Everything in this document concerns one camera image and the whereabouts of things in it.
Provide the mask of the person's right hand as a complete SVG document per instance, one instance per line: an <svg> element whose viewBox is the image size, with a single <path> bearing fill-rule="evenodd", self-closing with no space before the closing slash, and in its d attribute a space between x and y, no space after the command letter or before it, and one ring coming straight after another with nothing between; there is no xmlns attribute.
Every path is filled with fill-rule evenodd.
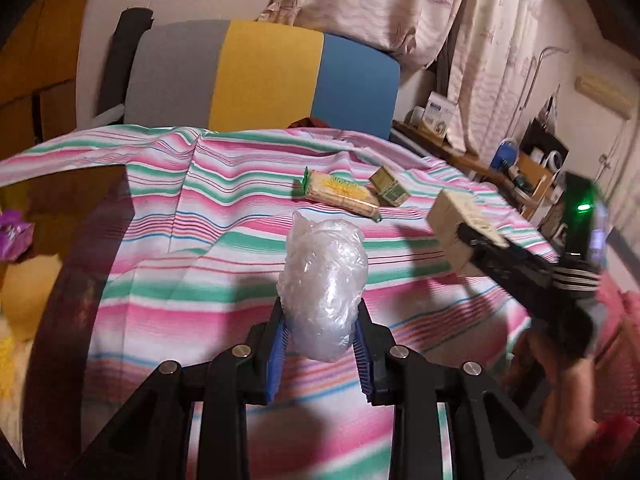
<svg viewBox="0 0 640 480"><path fill-rule="evenodd" d="M598 429L593 415L593 359L587 356L572 361L546 335L524 330L513 348L503 388L510 390L519 385L532 361L541 365L550 385L542 404L538 432L565 463L571 464Z"/></svg>

